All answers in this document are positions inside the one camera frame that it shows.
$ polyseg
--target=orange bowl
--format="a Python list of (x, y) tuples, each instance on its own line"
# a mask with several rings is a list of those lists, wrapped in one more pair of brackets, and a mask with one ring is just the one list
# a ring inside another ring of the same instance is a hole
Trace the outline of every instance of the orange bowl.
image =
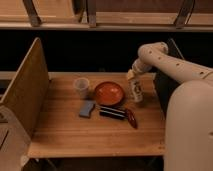
[(115, 82), (102, 82), (95, 88), (95, 101), (99, 105), (113, 106), (122, 101), (124, 91), (122, 87)]

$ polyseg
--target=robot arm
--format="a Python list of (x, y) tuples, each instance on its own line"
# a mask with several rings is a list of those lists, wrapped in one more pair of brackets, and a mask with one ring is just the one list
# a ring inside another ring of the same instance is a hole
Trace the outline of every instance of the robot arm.
[(167, 108), (164, 171), (212, 171), (213, 70), (167, 54), (165, 43), (143, 45), (132, 66), (136, 74), (155, 66), (181, 84)]
[(168, 46), (163, 43), (142, 45), (138, 59), (133, 63), (133, 71), (143, 74), (155, 66), (174, 80), (183, 83), (190, 80), (213, 80), (213, 69), (192, 62), (174, 58), (168, 54)]

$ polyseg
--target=dark background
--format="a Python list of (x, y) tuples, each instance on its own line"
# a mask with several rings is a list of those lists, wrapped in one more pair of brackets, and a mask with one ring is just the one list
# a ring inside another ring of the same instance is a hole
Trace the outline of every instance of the dark background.
[(186, 60), (213, 65), (213, 33), (0, 30), (0, 71), (16, 71), (35, 37), (49, 71), (126, 72), (140, 45), (169, 38)]

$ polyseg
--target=plastic cup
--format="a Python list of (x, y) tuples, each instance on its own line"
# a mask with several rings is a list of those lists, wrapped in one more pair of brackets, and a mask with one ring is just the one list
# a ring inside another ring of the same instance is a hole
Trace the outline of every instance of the plastic cup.
[(88, 98), (89, 94), (89, 80), (85, 77), (80, 77), (74, 80), (74, 89), (79, 94), (80, 99)]

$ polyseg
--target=wooden table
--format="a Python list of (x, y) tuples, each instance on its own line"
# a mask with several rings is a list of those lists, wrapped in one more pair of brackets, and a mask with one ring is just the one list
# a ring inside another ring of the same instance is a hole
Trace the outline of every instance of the wooden table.
[[(83, 105), (74, 91), (73, 80), (87, 77), (91, 94), (103, 81), (114, 81), (125, 91), (122, 107), (134, 112), (138, 129), (127, 120), (99, 115), (98, 108), (91, 118), (81, 118)], [(32, 138), (28, 156), (55, 157), (112, 157), (158, 156), (164, 154), (165, 119), (154, 90), (153, 74), (141, 76), (144, 101), (135, 104), (131, 98), (125, 73), (73, 73), (51, 80), (40, 118)]]

